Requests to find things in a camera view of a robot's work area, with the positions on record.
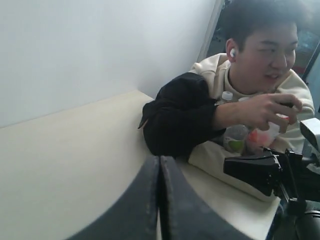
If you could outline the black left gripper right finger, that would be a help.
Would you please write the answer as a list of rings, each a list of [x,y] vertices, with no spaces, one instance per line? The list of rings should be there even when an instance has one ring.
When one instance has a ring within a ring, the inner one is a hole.
[[[172,157],[159,157],[158,207],[163,240],[249,240],[187,182]]]

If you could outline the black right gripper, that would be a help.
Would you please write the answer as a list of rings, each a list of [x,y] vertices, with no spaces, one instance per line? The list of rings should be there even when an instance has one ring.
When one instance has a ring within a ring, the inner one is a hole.
[[[282,153],[265,149],[263,153],[224,159],[223,172],[270,197],[281,197],[277,210],[276,240],[318,240],[320,238],[320,164],[312,154],[303,157],[286,150],[282,194]]]

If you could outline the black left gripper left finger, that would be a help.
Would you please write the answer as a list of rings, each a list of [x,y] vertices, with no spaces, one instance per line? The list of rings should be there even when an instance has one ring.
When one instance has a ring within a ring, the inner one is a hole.
[[[148,157],[121,197],[70,240],[155,240],[160,160]]]

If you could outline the black sleeved forearm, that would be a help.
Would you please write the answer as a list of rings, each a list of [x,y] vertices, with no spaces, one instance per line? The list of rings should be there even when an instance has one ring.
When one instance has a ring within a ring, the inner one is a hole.
[[[237,103],[216,105],[205,79],[187,72],[163,86],[155,100],[144,105],[139,128],[153,155],[180,157],[240,123]]]

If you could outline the open bare human hand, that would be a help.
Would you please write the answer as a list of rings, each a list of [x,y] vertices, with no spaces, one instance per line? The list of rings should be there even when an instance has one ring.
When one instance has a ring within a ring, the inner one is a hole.
[[[273,123],[279,126],[280,133],[285,133],[297,121],[303,105],[293,94],[268,93],[253,97],[244,106],[244,124],[266,131]]]

